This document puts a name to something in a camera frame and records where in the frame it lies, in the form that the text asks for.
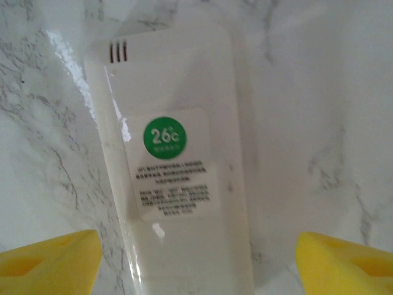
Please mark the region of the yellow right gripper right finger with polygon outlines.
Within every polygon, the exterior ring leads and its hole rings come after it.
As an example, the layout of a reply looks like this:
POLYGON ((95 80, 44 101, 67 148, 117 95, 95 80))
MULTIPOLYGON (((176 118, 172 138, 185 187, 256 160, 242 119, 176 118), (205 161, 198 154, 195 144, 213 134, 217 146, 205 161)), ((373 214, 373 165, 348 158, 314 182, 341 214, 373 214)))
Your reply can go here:
POLYGON ((392 294, 392 254, 314 232, 298 236, 305 294, 392 294))

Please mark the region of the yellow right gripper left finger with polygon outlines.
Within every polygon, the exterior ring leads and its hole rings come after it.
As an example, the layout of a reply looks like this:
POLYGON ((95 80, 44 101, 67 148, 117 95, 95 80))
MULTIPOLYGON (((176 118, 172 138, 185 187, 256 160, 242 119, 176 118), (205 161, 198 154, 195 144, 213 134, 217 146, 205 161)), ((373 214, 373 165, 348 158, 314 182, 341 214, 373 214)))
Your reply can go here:
POLYGON ((102 258, 96 230, 1 253, 1 294, 91 294, 102 258))

